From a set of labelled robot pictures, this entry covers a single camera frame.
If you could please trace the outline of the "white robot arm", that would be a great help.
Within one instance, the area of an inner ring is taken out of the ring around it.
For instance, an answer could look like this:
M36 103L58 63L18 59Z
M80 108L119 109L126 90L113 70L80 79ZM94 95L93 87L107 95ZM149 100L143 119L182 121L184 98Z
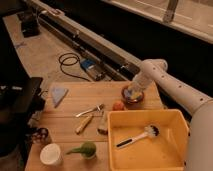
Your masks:
M213 171L213 97L167 73L164 59L146 59L132 80L145 90L154 81L191 116L184 171Z

